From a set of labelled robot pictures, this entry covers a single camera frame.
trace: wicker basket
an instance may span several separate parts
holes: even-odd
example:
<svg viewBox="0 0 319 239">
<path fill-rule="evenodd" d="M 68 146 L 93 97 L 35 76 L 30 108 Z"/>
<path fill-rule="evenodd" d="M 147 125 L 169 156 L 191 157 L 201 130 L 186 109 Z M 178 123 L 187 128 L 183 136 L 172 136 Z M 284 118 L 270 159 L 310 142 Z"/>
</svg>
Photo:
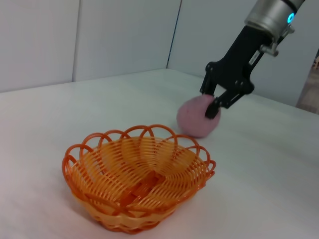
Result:
<svg viewBox="0 0 319 239">
<path fill-rule="evenodd" d="M 172 136 L 157 138 L 154 128 Z M 141 135 L 130 137 L 137 129 L 143 130 Z M 116 141 L 109 136 L 114 133 L 120 135 Z M 98 145 L 89 147 L 87 142 L 96 137 Z M 181 147 L 179 138 L 191 140 L 193 146 Z M 70 155 L 75 148 L 80 149 L 78 160 Z M 201 150 L 206 152 L 204 161 L 199 158 Z M 196 140 L 163 125 L 91 134 L 70 147 L 62 162 L 66 183 L 88 213 L 106 229 L 129 234 L 157 226 L 205 186 L 215 167 Z"/>
</svg>

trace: pink sponge ball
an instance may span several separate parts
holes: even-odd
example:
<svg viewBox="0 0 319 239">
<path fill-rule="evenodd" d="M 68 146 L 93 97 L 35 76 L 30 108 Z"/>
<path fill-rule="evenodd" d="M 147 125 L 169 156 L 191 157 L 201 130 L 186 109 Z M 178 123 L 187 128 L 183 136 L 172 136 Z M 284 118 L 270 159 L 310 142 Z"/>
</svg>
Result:
<svg viewBox="0 0 319 239">
<path fill-rule="evenodd" d="M 177 124 L 183 134 L 203 138 L 217 127 L 220 120 L 220 111 L 214 119 L 205 117 L 206 110 L 214 99 L 211 95 L 197 96 L 185 102 L 179 108 Z"/>
</svg>

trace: blue indicator light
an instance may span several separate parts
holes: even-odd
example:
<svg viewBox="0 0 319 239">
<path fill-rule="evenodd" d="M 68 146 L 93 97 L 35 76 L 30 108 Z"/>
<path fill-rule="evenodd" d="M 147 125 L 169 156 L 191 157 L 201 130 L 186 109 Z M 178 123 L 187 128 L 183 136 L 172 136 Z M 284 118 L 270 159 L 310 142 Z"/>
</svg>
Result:
<svg viewBox="0 0 319 239">
<path fill-rule="evenodd" d="M 288 23 L 291 23 L 291 22 L 294 20 L 294 18 L 295 18 L 295 14 L 294 14 L 294 13 L 291 13 L 291 14 L 289 15 L 289 17 L 288 17 L 287 22 L 288 22 Z"/>
</svg>

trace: silver metal cylinder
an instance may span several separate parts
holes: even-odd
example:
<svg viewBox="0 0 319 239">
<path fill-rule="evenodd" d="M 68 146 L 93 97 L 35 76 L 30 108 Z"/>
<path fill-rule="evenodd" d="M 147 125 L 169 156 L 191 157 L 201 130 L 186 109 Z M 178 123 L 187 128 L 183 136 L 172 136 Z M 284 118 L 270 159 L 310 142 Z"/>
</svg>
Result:
<svg viewBox="0 0 319 239">
<path fill-rule="evenodd" d="M 289 0 L 298 10 L 304 0 Z M 294 10 L 284 0 L 258 0 L 245 24 L 268 32 L 275 41 L 294 19 Z"/>
</svg>

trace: white table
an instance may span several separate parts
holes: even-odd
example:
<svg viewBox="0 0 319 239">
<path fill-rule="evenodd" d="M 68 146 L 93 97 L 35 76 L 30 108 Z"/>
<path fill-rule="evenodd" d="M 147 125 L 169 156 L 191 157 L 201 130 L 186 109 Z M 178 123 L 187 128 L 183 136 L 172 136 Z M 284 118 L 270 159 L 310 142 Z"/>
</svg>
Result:
<svg viewBox="0 0 319 239">
<path fill-rule="evenodd" d="M 161 123 L 201 78 L 158 70 L 0 94 L 0 239 L 128 238 L 93 222 L 61 172 L 93 132 Z M 255 95 L 199 140 L 217 162 L 197 196 L 140 239 L 317 239 L 319 116 Z"/>
</svg>

